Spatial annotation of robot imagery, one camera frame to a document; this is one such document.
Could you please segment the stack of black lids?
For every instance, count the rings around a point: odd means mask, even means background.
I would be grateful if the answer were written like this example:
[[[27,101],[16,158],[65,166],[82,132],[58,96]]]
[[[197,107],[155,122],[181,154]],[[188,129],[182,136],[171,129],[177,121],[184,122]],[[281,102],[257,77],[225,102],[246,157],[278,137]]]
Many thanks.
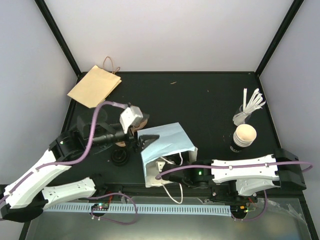
[[[111,161],[115,166],[121,167],[128,163],[130,153],[124,148],[117,148],[111,154]]]

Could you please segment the light blue paper bag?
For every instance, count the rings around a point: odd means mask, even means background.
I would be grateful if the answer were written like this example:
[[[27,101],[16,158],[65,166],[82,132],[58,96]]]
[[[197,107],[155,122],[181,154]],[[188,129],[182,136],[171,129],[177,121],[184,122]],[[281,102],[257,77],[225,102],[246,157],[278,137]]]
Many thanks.
[[[192,163],[197,160],[198,148],[194,146],[178,122],[138,130],[137,136],[140,135],[159,135],[159,139],[142,150],[140,154],[145,187],[162,187],[173,202],[182,204],[182,196],[180,201],[177,201],[168,192],[166,185],[170,184],[170,181],[156,179],[156,175],[160,173],[156,169],[156,161],[165,161],[179,166],[186,164],[187,161]]]

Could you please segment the stack of white paper cups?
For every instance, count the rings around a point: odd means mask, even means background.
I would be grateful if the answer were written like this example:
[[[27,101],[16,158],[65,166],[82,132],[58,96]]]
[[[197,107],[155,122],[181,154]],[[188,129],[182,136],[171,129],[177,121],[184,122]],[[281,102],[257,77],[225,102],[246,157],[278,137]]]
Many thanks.
[[[230,142],[230,150],[234,153],[241,152],[249,147],[257,137],[256,129],[249,124],[240,124],[234,131]]]

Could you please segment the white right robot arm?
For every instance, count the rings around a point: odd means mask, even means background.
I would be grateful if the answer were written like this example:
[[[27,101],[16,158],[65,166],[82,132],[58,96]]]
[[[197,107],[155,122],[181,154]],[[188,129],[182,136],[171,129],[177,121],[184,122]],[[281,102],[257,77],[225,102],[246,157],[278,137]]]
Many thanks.
[[[211,189],[216,201],[240,202],[273,188],[305,190],[302,165],[296,155],[278,148],[272,154],[251,159],[205,159],[183,165],[165,163],[155,179],[191,189]]]

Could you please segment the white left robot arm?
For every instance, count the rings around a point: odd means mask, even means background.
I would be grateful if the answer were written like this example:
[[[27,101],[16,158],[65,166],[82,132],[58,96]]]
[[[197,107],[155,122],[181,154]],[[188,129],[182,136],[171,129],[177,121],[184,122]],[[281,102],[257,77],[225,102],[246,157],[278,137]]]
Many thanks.
[[[49,187],[48,184],[73,165],[82,162],[92,147],[123,142],[138,148],[143,138],[135,132],[143,128],[149,115],[138,107],[125,108],[119,123],[108,124],[108,115],[98,109],[77,117],[76,126],[63,132],[40,160],[16,182],[0,188],[1,216],[5,221],[25,223],[37,218],[45,209],[59,203],[79,198],[103,199],[108,188],[99,174],[64,185]]]

